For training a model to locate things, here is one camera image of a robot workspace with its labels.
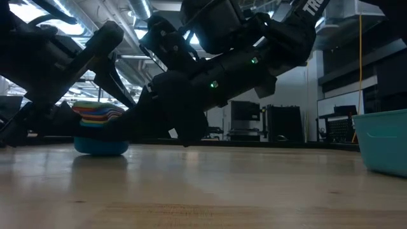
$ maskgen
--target robotic manipulator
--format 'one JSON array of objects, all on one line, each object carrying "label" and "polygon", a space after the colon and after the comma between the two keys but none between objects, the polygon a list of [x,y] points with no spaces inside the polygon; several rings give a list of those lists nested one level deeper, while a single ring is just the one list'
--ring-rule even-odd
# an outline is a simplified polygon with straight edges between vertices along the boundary
[{"label": "robotic manipulator", "polygon": [[[39,136],[78,136],[102,141],[166,138],[175,129],[188,146],[206,133],[204,111],[255,88],[259,97],[274,94],[277,76],[304,64],[315,41],[315,24],[329,0],[299,0],[282,22],[267,13],[245,18],[234,0],[184,0],[183,26],[175,29],[162,17],[148,19],[148,33],[140,48],[153,52],[168,71],[142,89],[136,104],[114,67],[113,50],[123,39],[122,29],[106,22],[82,50],[44,20],[58,18],[75,24],[44,0],[35,0],[50,14],[25,23],[0,6],[0,75],[27,90],[27,103],[0,131],[0,140],[17,146],[28,130]],[[202,48],[216,57],[200,59],[189,45],[196,34]],[[254,44],[264,37],[259,45]],[[95,83],[129,109],[103,128],[82,127],[80,115],[68,104],[55,103],[87,71]]]}]

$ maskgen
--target black machine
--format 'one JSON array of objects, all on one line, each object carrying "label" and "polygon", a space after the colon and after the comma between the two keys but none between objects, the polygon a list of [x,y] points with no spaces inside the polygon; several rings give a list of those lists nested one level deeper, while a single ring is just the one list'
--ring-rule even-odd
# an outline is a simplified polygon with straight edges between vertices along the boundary
[{"label": "black machine", "polygon": [[[56,35],[54,28],[36,27],[54,18],[75,24],[75,18],[44,0],[34,2],[50,14],[28,24],[12,14],[7,1],[0,2],[0,74],[26,89],[31,101],[0,131],[0,139],[10,146],[17,146],[28,130],[40,136],[124,141],[167,137],[172,128],[188,146],[207,131],[204,111],[252,88],[260,97],[272,95],[278,75],[307,61],[315,23],[329,0],[294,1],[282,22],[266,13],[246,19],[234,0],[184,0],[178,30],[153,15],[141,49],[146,55],[153,52],[168,71],[143,88],[137,104],[114,68],[112,51],[123,39],[116,23],[106,22],[82,50],[72,39]],[[194,33],[206,52],[218,56],[199,59],[189,45]],[[264,41],[253,46],[263,36]],[[100,87],[129,107],[100,130],[81,127],[81,117],[66,103],[55,105],[88,69],[96,73]]]}]

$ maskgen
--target wooden table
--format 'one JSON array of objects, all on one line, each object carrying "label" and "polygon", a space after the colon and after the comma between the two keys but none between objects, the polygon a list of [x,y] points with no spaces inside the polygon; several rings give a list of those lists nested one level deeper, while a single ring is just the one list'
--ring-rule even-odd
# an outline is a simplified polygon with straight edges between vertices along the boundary
[{"label": "wooden table", "polygon": [[407,182],[360,154],[71,145],[0,152],[0,228],[406,228]]}]

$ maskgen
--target wooden tabletop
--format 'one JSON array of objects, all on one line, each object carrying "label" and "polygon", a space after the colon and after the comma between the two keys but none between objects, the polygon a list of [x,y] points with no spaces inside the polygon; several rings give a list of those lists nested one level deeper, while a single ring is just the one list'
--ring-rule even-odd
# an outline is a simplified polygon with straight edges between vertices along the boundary
[{"label": "wooden tabletop", "polygon": [[406,228],[405,179],[359,153],[71,145],[0,152],[0,228]]}]

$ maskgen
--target teal plastic bin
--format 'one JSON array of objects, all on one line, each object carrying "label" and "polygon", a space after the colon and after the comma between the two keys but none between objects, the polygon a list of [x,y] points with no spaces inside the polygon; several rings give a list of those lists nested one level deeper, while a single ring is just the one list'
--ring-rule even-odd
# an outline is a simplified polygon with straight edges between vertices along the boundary
[{"label": "teal plastic bin", "polygon": [[369,170],[407,177],[407,109],[353,116]]}]

